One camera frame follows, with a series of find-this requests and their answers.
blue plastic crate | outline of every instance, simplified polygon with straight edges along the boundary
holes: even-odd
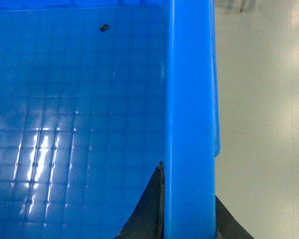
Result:
[[[161,160],[215,238],[216,78],[212,0],[0,0],[0,239],[113,238]]]

black object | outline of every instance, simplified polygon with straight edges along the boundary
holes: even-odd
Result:
[[[107,24],[104,24],[103,26],[101,26],[100,31],[105,31],[107,29],[109,29],[110,27]]]
[[[163,239],[164,168],[160,162],[115,239]],[[254,239],[216,197],[217,239]]]
[[[115,239],[161,239],[164,214],[164,169],[159,163],[129,220]]]
[[[216,197],[216,229],[218,239],[254,239]]]

white floor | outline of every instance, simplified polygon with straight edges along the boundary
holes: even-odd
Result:
[[[299,239],[299,0],[215,0],[217,196],[255,239]]]

black speck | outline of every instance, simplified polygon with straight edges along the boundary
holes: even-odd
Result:
[[[107,24],[104,24],[101,26],[100,31],[105,31],[106,29],[109,29],[110,27]]]

floor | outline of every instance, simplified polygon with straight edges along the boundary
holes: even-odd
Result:
[[[255,239],[299,239],[299,0],[215,0],[217,195]]]

